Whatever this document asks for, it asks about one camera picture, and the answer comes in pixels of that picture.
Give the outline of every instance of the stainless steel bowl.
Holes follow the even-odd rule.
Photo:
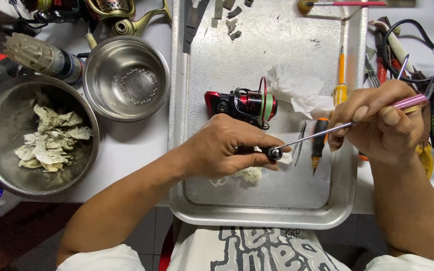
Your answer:
[[[93,110],[120,122],[148,118],[166,101],[167,62],[150,42],[133,36],[109,38],[85,61],[83,89]]]
[[[93,137],[77,143],[69,154],[74,163],[57,172],[43,168],[19,167],[15,149],[23,145],[23,135],[36,132],[38,116],[32,102],[36,92],[46,94],[56,111],[75,111],[91,127]],[[93,166],[100,145],[100,129],[88,102],[72,87],[44,75],[11,79],[0,86],[0,185],[9,192],[26,198],[43,199],[63,194],[79,183]]]

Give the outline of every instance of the black and orange screwdriver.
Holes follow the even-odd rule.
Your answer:
[[[329,120],[326,118],[320,118],[316,121],[316,125],[314,126],[314,132],[323,132],[328,129]],[[326,140],[328,139],[328,134],[322,134],[312,139],[312,176],[316,174],[317,165],[319,164],[319,160],[322,157],[322,150],[324,149],[324,145]]]

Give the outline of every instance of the aluminum tray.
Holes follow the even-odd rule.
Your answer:
[[[210,118],[203,94],[228,93],[236,87],[258,88],[260,76],[274,64],[290,63],[299,74],[324,81],[322,95],[332,95],[337,82],[340,36],[346,52],[348,93],[362,86],[366,48],[367,9],[313,8],[307,17],[297,11],[296,0],[258,0],[251,8],[240,1],[233,42],[225,19],[211,28],[214,0],[191,45],[182,52],[184,1],[174,2],[171,61],[169,148],[182,144]],[[341,14],[353,14],[341,28]],[[305,120],[290,104],[279,102],[268,133],[285,142],[295,140]],[[313,120],[308,121],[310,133]],[[316,176],[311,175],[310,143],[305,142],[297,167],[280,172],[262,171],[251,185],[233,178],[214,187],[208,180],[190,179],[172,188],[170,208],[183,221],[199,225],[261,226],[328,229],[351,213],[356,185],[357,150],[345,142],[331,154],[325,147]]]

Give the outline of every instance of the red and black spinning reel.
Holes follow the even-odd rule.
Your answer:
[[[261,92],[264,81],[264,93]],[[257,92],[236,88],[229,94],[207,91],[205,104],[213,114],[224,113],[236,120],[242,120],[262,130],[269,129],[269,121],[276,115],[277,102],[274,95],[267,94],[266,78],[260,78]]]

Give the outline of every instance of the white tissue paper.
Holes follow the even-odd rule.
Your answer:
[[[330,111],[334,109],[332,96],[319,95],[324,82],[312,76],[296,76],[288,63],[278,63],[267,71],[270,92],[276,99],[292,104],[294,112],[301,112],[312,119],[314,109]]]

